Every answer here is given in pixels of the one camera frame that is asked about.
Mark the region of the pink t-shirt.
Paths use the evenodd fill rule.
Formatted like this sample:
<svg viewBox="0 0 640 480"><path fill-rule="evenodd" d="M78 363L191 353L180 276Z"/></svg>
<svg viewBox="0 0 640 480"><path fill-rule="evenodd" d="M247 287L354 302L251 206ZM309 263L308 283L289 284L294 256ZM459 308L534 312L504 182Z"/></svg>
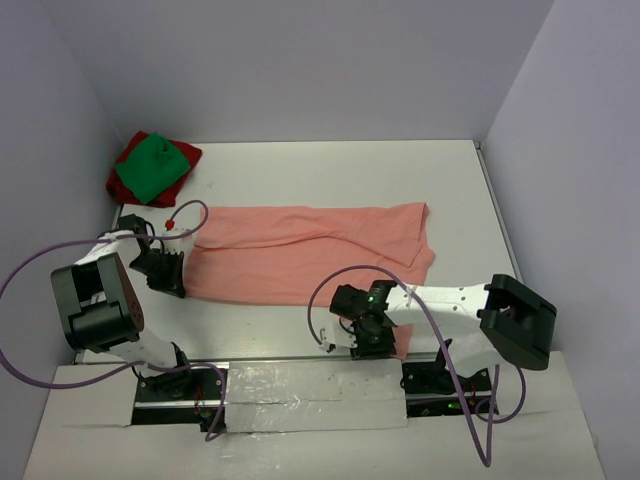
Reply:
<svg viewBox="0 0 640 480"><path fill-rule="evenodd" d="M328 307L341 283L395 274L421 285L434 262L424 202L392 207L212 207L202 213L184 285L198 300Z"/></svg>

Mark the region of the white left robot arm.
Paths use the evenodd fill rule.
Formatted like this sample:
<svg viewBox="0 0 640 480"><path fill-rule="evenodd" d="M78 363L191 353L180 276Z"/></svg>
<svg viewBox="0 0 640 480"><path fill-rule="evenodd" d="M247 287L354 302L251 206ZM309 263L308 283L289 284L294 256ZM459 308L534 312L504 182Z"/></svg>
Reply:
<svg viewBox="0 0 640 480"><path fill-rule="evenodd" d="M90 252L72 265L54 270L50 279L67 343L76 351L107 353L131 363L142 379L160 377L173 398L188 396L196 375L173 342L145 326L141 303L129 273L142 275L153 291L180 299L184 254L164 240L158 247L146 238L149 223L127 215L114 231L99 238Z"/></svg>

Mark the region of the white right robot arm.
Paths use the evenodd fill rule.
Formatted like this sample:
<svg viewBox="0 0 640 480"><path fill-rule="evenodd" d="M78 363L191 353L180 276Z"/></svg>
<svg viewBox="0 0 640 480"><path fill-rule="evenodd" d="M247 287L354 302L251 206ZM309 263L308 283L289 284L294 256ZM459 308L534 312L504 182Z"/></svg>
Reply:
<svg viewBox="0 0 640 480"><path fill-rule="evenodd" d="M366 289L337 287L320 331L322 349L345 348L354 360L404 358L419 326L445 343L434 368L436 383L455 391L485 368L508 363L543 371L550 360L557 309L509 275L487 284L428 287L395 279Z"/></svg>

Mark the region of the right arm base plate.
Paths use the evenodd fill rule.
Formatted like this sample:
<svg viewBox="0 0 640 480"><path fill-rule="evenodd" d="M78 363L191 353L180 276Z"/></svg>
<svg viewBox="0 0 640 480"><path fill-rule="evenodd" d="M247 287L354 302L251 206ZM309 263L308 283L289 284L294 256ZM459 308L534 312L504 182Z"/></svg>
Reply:
<svg viewBox="0 0 640 480"><path fill-rule="evenodd" d="M489 371L483 369L459 381L470 412L488 414L492 390ZM403 363L400 386L409 418L463 415L450 373L435 361Z"/></svg>

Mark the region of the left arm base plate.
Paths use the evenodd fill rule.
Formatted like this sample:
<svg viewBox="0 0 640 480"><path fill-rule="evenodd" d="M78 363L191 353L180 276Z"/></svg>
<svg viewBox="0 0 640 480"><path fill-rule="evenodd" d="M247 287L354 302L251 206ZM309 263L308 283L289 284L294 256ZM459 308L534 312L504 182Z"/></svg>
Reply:
<svg viewBox="0 0 640 480"><path fill-rule="evenodd" d="M221 404L227 370L196 367L180 373L138 378L131 424L197 425L202 433L226 430Z"/></svg>

